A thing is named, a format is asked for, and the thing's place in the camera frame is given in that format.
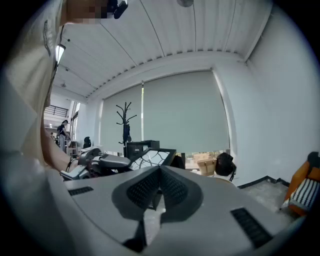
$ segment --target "black vent grille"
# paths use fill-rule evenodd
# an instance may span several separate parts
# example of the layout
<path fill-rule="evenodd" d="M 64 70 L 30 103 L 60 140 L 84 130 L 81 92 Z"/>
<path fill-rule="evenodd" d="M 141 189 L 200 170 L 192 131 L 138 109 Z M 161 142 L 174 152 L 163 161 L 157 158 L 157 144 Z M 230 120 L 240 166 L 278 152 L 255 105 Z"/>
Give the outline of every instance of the black vent grille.
<path fill-rule="evenodd" d="M 128 198 L 141 209 L 147 209 L 155 192 L 159 187 L 159 173 L 157 171 L 148 175 L 127 190 Z"/>
<path fill-rule="evenodd" d="M 249 237 L 255 248 L 263 246 L 272 239 L 272 236 L 245 208 L 232 210 L 231 214 Z"/>
<path fill-rule="evenodd" d="M 165 208 L 168 210 L 183 202 L 188 195 L 188 188 L 181 181 L 167 172 L 162 172 L 160 187 L 165 198 Z"/>
<path fill-rule="evenodd" d="M 80 188 L 76 188 L 76 189 L 71 189 L 71 190 L 68 190 L 68 191 L 69 191 L 69 194 L 71 196 L 75 196 L 75 195 L 83 194 L 83 193 L 86 193 L 86 192 L 90 192 L 92 190 L 94 190 L 92 187 L 84 186 L 84 187 L 80 187 Z"/>

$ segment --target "distant person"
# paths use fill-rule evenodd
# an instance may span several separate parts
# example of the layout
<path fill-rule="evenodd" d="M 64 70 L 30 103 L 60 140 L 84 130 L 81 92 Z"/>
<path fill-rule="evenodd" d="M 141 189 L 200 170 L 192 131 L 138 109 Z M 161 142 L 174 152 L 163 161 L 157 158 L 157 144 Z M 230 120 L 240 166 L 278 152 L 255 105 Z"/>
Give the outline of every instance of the distant person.
<path fill-rule="evenodd" d="M 68 125 L 68 123 L 68 120 L 64 120 L 58 127 L 60 149 L 62 149 L 63 152 L 65 151 L 65 141 L 68 141 L 70 139 L 70 136 L 66 131 L 66 126 Z"/>

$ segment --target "black strap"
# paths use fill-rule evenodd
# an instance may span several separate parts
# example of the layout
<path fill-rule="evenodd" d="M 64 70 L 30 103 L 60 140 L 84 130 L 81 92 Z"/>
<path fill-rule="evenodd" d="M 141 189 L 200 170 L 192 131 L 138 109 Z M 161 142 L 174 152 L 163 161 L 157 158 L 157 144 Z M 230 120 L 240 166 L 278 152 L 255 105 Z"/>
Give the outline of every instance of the black strap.
<path fill-rule="evenodd" d="M 66 172 L 66 173 L 68 172 L 68 170 L 69 170 L 69 168 L 70 168 L 70 166 L 71 166 L 71 163 L 72 163 L 74 160 L 77 160 L 77 159 L 76 159 L 76 158 L 72 158 L 72 156 L 71 156 L 71 157 L 70 157 L 70 161 L 69 161 L 68 165 L 67 165 L 66 168 L 65 168 L 65 172 Z"/>
<path fill-rule="evenodd" d="M 235 165 L 233 162 L 232 162 L 232 168 L 233 168 L 233 171 L 232 171 L 231 177 L 230 177 L 230 179 L 229 179 L 229 181 L 231 181 L 231 182 L 232 182 L 232 180 L 233 180 L 234 177 L 235 177 L 236 169 L 237 169 L 236 165 Z"/>

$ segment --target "railing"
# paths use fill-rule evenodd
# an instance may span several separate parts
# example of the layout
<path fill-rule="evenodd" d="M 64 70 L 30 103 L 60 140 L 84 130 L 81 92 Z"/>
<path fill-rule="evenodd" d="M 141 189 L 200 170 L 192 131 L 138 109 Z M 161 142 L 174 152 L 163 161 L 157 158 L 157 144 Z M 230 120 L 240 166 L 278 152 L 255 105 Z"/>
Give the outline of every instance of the railing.
<path fill-rule="evenodd" d="M 59 116 L 59 117 L 67 117 L 67 112 L 68 109 L 62 108 L 62 107 L 58 107 L 58 106 L 48 106 L 45 108 L 44 113 L 46 114 L 50 114 L 50 115 L 55 115 L 55 116 Z"/>

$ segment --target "ceiling light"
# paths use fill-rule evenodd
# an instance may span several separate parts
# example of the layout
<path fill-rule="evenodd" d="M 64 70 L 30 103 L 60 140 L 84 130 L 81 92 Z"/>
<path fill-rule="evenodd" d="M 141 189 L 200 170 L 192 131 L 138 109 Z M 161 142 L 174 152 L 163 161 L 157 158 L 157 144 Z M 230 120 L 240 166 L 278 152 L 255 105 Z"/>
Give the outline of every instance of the ceiling light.
<path fill-rule="evenodd" d="M 55 58 L 56 58 L 58 65 L 59 65 L 60 60 L 62 58 L 62 54 L 64 54 L 64 52 L 65 52 L 65 49 L 66 49 L 66 47 L 62 44 L 57 45 L 55 48 Z"/>
<path fill-rule="evenodd" d="M 190 7 L 194 4 L 194 0 L 176 0 L 182 7 Z"/>

